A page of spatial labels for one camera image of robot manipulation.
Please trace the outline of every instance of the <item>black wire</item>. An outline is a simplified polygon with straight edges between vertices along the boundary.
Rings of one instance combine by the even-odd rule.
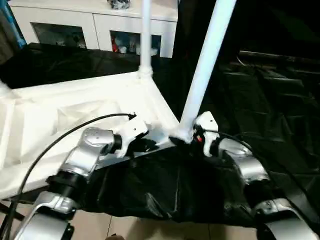
[[[94,119],[91,119],[89,121],[86,121],[72,129],[70,129],[69,131],[65,132],[64,134],[62,134],[60,137],[58,137],[55,141],[53,141],[42,153],[40,153],[40,155],[36,158],[36,160],[32,163],[32,165],[29,167],[27,173],[24,176],[24,179],[20,185],[20,188],[17,192],[16,195],[16,199],[12,201],[12,207],[10,209],[9,215],[8,215],[8,222],[5,226],[5,230],[6,230],[6,236],[5,236],[5,240],[9,240],[10,239],[10,235],[11,235],[11,228],[12,228],[12,223],[15,217],[15,212],[18,206],[19,201],[21,200],[22,197],[22,193],[23,193],[23,189],[26,185],[26,182],[28,180],[28,177],[30,176],[30,173],[32,172],[32,170],[35,168],[35,166],[37,165],[37,163],[41,160],[41,158],[54,146],[56,145],[58,142],[60,142],[63,138],[65,138],[66,136],[68,136],[69,134],[73,133],[74,131],[88,125],[91,124],[93,122],[99,121],[101,119],[106,119],[106,118],[110,118],[110,117],[117,117],[117,116],[128,116],[129,119],[132,119],[135,117],[134,114],[129,114],[129,113],[114,113],[114,114],[108,114],[108,115],[103,115],[103,116],[99,116],[96,117]]]
[[[253,153],[252,147],[251,147],[248,143],[246,143],[246,142],[244,142],[244,141],[241,141],[240,139],[238,139],[238,138],[235,137],[235,136],[232,136],[232,135],[230,135],[230,134],[228,134],[228,133],[225,133],[225,132],[222,132],[222,131],[216,131],[216,130],[207,130],[207,129],[204,129],[203,131],[205,131],[205,132],[211,132],[211,133],[216,133],[216,134],[219,134],[219,135],[221,135],[221,136],[224,136],[224,137],[226,137],[226,138],[228,138],[228,139],[232,139],[232,140],[236,141],[237,143],[245,146],[247,149],[249,149],[249,150]]]

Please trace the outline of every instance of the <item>white tube frame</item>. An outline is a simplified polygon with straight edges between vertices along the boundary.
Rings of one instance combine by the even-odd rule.
[[[236,2],[237,0],[215,2],[181,121],[173,133],[186,143],[192,141],[194,121],[198,116]]]
[[[140,34],[140,66],[139,77],[150,78],[153,71],[151,67],[151,0],[142,1],[142,31]]]

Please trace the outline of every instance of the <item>black plastic sheet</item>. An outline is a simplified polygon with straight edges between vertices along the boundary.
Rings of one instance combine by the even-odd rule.
[[[180,116],[194,67],[152,59],[153,79]],[[11,88],[135,71],[139,57],[31,44],[0,66]],[[248,142],[275,183],[320,229],[320,78],[289,68],[216,67],[200,113]],[[217,158],[169,148],[94,173],[83,208],[114,216],[253,226],[238,176]]]

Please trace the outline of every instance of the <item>white shelf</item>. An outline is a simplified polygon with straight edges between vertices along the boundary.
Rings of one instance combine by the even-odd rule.
[[[151,19],[160,21],[178,21],[177,0],[151,0]],[[65,10],[113,16],[140,18],[142,0],[131,0],[128,9],[111,9],[107,0],[10,0],[11,7]]]

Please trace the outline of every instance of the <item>white bracket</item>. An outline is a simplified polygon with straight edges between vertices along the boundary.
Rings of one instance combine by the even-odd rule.
[[[195,124],[202,127],[204,130],[212,130],[212,131],[218,131],[218,124],[212,116],[211,112],[205,111],[203,114],[198,116],[195,120]],[[219,134],[215,132],[205,131],[203,133],[204,136],[204,146],[203,146],[203,153],[207,157],[211,157],[210,154],[210,147],[213,141],[215,141]]]
[[[121,129],[115,132],[119,134],[122,139],[122,147],[120,150],[115,151],[115,154],[117,158],[123,158],[127,153],[129,144],[135,140],[137,136],[146,134],[148,127],[141,117],[136,116],[123,124]]]

